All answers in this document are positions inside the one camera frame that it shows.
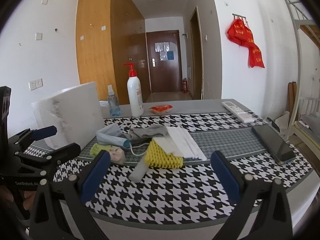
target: wooden cabinet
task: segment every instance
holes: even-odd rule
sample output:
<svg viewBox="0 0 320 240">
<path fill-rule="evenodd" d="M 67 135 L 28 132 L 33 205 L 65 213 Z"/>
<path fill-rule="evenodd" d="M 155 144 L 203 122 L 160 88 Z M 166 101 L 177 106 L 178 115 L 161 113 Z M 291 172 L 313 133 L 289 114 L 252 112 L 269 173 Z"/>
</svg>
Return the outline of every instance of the wooden cabinet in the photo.
<svg viewBox="0 0 320 240">
<path fill-rule="evenodd" d="M 100 100 L 107 99 L 111 84 L 120 104 L 129 103 L 129 68 L 123 64 L 130 61 L 135 63 L 143 100 L 151 94 L 145 22 L 132 0 L 79 0 L 76 53 L 80 83 L 95 81 Z"/>
</svg>

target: black phone screen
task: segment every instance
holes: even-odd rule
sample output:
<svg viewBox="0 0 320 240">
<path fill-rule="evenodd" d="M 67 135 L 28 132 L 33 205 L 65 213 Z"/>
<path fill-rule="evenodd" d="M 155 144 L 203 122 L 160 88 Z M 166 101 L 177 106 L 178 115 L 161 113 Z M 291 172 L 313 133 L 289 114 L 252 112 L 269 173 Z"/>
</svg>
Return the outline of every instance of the black phone screen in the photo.
<svg viewBox="0 0 320 240">
<path fill-rule="evenodd" d="M 270 126 L 253 126 L 252 131 L 277 163 L 279 161 L 286 162 L 296 156 L 293 150 Z"/>
</svg>

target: door frame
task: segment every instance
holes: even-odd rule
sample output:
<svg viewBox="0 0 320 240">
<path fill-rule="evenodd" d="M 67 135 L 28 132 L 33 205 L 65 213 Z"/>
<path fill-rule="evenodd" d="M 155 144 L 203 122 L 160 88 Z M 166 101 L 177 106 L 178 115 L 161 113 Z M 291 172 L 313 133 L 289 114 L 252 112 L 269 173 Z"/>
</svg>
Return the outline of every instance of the door frame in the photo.
<svg viewBox="0 0 320 240">
<path fill-rule="evenodd" d="M 150 50 L 150 42 L 148 39 L 148 33 L 175 33 L 178 34 L 177 38 L 177 47 L 178 47 L 178 61 L 179 61 L 179 77 L 180 77 L 180 88 L 182 92 L 182 63 L 181 63 L 181 47 L 180 47 L 180 32 L 179 30 L 169 30 L 169 31 L 157 31 L 157 32 L 147 32 L 146 33 L 146 39 L 147 39 L 147 49 L 148 49 L 148 65 L 149 65 L 149 73 L 151 73 L 151 65 L 152 63 L 150 62 L 151 58 L 151 50 Z M 151 89 L 151 94 L 152 94 L 152 85 L 151 85 L 151 74 L 150 74 L 150 89 Z"/>
<path fill-rule="evenodd" d="M 191 28 L 191 20 L 196 14 L 197 20 L 198 20 L 198 26 L 199 26 L 199 33 L 200 33 L 200 48 L 201 48 L 201 62 L 202 62 L 202 88 L 201 88 L 201 100 L 203 99 L 203 88 L 204 88 L 204 63 L 203 63 L 203 42 L 202 42 L 202 32 L 201 32 L 201 24 L 200 24 L 200 18 L 199 18 L 199 9 L 198 6 L 196 6 L 195 10 L 193 11 L 191 18 L 189 20 L 190 23 L 190 34 L 191 34 L 191 48 L 192 48 L 192 73 L 193 73 L 193 94 L 195 93 L 195 62 L 194 62 L 194 49 L 193 49 L 193 40 L 192 40 L 192 28 Z"/>
</svg>

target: remote control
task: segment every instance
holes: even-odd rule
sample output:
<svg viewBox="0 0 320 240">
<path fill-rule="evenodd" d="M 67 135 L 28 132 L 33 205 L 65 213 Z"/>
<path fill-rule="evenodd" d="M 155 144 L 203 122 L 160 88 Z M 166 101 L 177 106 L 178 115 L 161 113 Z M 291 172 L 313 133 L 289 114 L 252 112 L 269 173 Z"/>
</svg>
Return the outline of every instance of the remote control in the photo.
<svg viewBox="0 0 320 240">
<path fill-rule="evenodd" d="M 222 102 L 222 105 L 228 109 L 231 113 L 233 113 L 241 122 L 243 123 L 252 123 L 254 122 L 254 118 L 247 114 L 244 110 L 240 107 L 236 106 L 232 102 Z"/>
</svg>

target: mask ear loop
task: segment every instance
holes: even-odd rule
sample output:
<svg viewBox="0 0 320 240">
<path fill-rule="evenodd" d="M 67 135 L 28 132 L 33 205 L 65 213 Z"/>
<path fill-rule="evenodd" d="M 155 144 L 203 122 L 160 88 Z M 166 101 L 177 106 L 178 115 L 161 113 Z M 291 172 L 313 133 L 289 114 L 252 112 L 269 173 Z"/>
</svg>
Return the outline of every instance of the mask ear loop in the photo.
<svg viewBox="0 0 320 240">
<path fill-rule="evenodd" d="M 133 152 L 133 149 L 140 148 L 140 147 L 142 147 L 142 146 L 144 146 L 144 145 L 149 145 L 149 143 L 143 143 L 143 144 L 141 144 L 141 145 L 132 147 L 132 144 L 131 144 L 131 142 L 130 142 L 130 150 L 131 150 L 132 155 L 134 155 L 134 156 L 142 156 L 142 155 L 144 155 L 147 151 L 145 151 L 144 153 L 141 153 L 141 154 L 135 154 L 135 153 Z"/>
</svg>

